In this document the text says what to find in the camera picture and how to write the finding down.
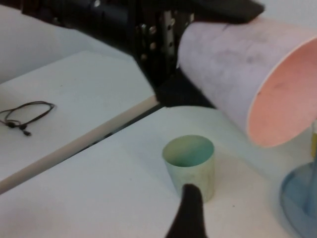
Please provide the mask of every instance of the black cable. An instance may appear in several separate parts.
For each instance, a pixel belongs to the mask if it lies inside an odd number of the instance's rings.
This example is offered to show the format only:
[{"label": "black cable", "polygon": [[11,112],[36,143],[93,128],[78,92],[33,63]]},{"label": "black cable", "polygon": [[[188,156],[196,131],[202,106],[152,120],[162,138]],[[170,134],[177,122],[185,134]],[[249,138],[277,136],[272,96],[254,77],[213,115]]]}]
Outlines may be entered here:
[{"label": "black cable", "polygon": [[[24,107],[27,107],[27,106],[31,106],[31,105],[47,105],[50,108],[46,112],[40,114],[36,118],[33,118],[32,120],[30,120],[30,121],[28,121],[26,123],[22,123],[19,120],[8,119],[9,116],[13,112],[15,112],[16,110],[19,110],[21,108],[24,108]],[[46,116],[51,110],[53,110],[54,107],[55,107],[55,105],[53,103],[47,103],[47,102],[44,102],[44,101],[35,101],[35,102],[26,103],[26,104],[23,104],[23,105],[21,105],[21,106],[19,106],[17,108],[1,111],[0,114],[7,113],[7,115],[5,116],[4,120],[0,120],[0,123],[2,123],[3,125],[6,125],[7,127],[10,127],[10,128],[19,128],[23,132],[23,134],[25,134],[26,136],[31,136],[32,134],[25,130],[26,127],[29,124],[31,124],[31,123],[41,119],[42,117]]]}]

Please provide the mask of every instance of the light green cup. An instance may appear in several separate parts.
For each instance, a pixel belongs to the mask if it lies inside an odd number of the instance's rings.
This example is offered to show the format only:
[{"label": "light green cup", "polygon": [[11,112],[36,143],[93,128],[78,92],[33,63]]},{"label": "light green cup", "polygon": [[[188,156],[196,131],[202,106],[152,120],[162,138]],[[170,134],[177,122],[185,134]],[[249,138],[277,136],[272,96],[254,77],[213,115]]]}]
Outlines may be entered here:
[{"label": "light green cup", "polygon": [[168,173],[179,196],[185,184],[197,186],[207,202],[214,193],[214,146],[198,135],[185,135],[163,149]]}]

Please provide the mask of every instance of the white wall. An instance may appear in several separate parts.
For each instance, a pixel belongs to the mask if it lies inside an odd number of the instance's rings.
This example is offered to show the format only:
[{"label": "white wall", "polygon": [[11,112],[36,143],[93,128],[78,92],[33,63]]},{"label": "white wall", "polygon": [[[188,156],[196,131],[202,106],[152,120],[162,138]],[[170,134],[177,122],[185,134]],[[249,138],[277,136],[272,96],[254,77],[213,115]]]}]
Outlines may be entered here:
[{"label": "white wall", "polygon": [[75,30],[54,27],[0,6],[0,83],[82,50],[129,59]]},{"label": "white wall", "polygon": [[[316,0],[261,0],[264,16],[317,28]],[[53,27],[0,6],[0,83],[82,50],[128,59],[75,30]]]}]

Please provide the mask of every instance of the blue plastic stand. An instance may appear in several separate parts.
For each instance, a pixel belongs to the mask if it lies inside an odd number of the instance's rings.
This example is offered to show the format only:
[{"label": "blue plastic stand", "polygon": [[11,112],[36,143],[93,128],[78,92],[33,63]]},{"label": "blue plastic stand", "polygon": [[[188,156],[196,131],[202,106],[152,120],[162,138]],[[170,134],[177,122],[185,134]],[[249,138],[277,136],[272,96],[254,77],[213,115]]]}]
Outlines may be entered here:
[{"label": "blue plastic stand", "polygon": [[280,203],[302,238],[317,238],[317,163],[301,166],[284,179]]}]

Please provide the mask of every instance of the screw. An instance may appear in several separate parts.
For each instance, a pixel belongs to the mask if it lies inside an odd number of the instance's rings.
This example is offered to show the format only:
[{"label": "screw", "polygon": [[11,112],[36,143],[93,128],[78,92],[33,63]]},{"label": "screw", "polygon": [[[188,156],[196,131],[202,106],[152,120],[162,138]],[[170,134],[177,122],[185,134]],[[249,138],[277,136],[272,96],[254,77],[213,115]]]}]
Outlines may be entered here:
[{"label": "screw", "polygon": [[94,7],[98,7],[98,6],[100,6],[100,4],[101,4],[100,0],[96,0],[94,2]]},{"label": "screw", "polygon": [[174,25],[175,25],[175,18],[172,18],[172,19],[170,20],[170,24],[171,24],[171,26],[174,26]]},{"label": "screw", "polygon": [[148,56],[146,54],[141,54],[141,60],[146,61],[148,59]]},{"label": "screw", "polygon": [[157,32],[157,27],[156,26],[151,26],[150,27],[150,34],[154,35]]},{"label": "screw", "polygon": [[150,50],[153,51],[157,48],[157,44],[155,42],[150,44]]},{"label": "screw", "polygon": [[141,29],[142,29],[143,34],[145,34],[146,31],[147,31],[147,26],[146,26],[146,24],[142,24],[142,25],[141,25]]}]

